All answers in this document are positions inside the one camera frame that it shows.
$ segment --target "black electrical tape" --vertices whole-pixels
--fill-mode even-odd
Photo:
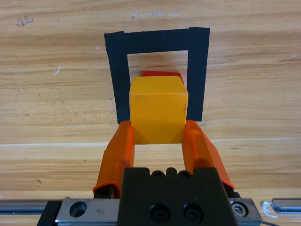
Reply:
[[[130,92],[131,81],[127,62],[127,52],[125,49],[127,43],[125,41],[124,32],[105,34],[104,39],[110,63],[117,121],[118,124],[120,124],[123,121],[130,120],[130,102],[128,95]]]
[[[202,121],[210,28],[189,28],[187,119]]]
[[[166,31],[105,34],[118,124],[130,120],[131,85],[127,54],[180,50],[188,50],[187,119],[202,121],[209,33],[209,28],[192,27]]]

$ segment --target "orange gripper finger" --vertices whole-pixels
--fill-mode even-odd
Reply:
[[[215,167],[224,184],[235,188],[230,182],[217,149],[195,121],[187,120],[182,150],[185,168],[191,174],[196,167]]]
[[[134,131],[130,121],[123,121],[104,151],[93,193],[101,187],[113,185],[115,197],[120,198],[123,171],[134,166],[134,155]]]

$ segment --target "wooden block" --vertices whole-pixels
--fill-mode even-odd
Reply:
[[[188,92],[179,77],[135,77],[129,99],[136,144],[182,142]]]

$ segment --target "wooden table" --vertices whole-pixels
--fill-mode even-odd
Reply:
[[[272,219],[261,207],[301,197],[300,21],[297,0],[2,0],[0,199],[91,198],[118,126],[104,33],[200,26],[211,28],[200,126],[266,221],[300,225],[300,216]],[[186,79],[187,51],[128,58],[131,77]],[[137,146],[135,166],[182,170],[181,146]]]

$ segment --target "red block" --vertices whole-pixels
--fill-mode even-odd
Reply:
[[[182,76],[178,72],[154,72],[154,71],[142,71],[141,76],[177,76],[180,77],[183,84],[184,81],[182,79]]]

